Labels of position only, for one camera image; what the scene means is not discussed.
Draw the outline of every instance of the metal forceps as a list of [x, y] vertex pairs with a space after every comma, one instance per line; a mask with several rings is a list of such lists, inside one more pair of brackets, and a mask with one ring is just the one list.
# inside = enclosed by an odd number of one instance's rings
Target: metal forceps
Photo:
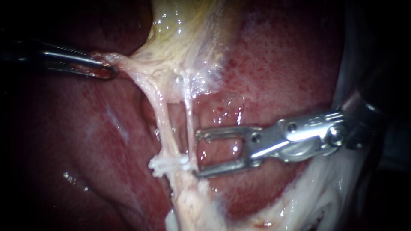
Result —
[[242, 138], [240, 158], [193, 172], [198, 178], [221, 175], [258, 167], [267, 159], [301, 162], [316, 155], [330, 155], [343, 145], [343, 114], [330, 110], [307, 116], [281, 119], [268, 127], [221, 127], [198, 130], [198, 140]]
[[112, 80], [118, 69], [98, 55], [76, 48], [17, 37], [0, 31], [0, 61], [31, 71], [54, 71], [76, 76]]

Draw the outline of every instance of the glistening moist surface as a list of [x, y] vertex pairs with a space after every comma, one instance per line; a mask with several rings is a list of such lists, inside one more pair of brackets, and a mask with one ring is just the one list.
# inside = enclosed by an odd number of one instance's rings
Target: glistening moist surface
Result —
[[[338, 20], [328, 18], [334, 9], [319, 6], [153, 1], [146, 44], [131, 57], [105, 55], [154, 110], [161, 151], [149, 166], [154, 176], [169, 179], [181, 230], [296, 230], [322, 196], [339, 201], [338, 191], [323, 187], [338, 176], [319, 175], [330, 160], [308, 167], [270, 161], [247, 173], [201, 181], [189, 171], [197, 162], [232, 159], [241, 150], [238, 140], [197, 150], [195, 129], [270, 124], [330, 105], [342, 44]], [[302, 188], [310, 193], [299, 195]], [[308, 195], [312, 202], [303, 206]]]

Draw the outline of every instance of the screw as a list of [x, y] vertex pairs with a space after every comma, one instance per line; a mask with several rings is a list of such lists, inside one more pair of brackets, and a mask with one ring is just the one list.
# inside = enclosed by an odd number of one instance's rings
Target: screw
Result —
[[261, 141], [261, 135], [258, 133], [254, 133], [253, 137], [251, 138], [251, 141], [254, 143], [260, 143]]
[[344, 130], [340, 127], [330, 127], [328, 142], [332, 146], [341, 147], [344, 143]]
[[287, 130], [291, 133], [294, 133], [297, 130], [297, 125], [295, 123], [287, 124]]

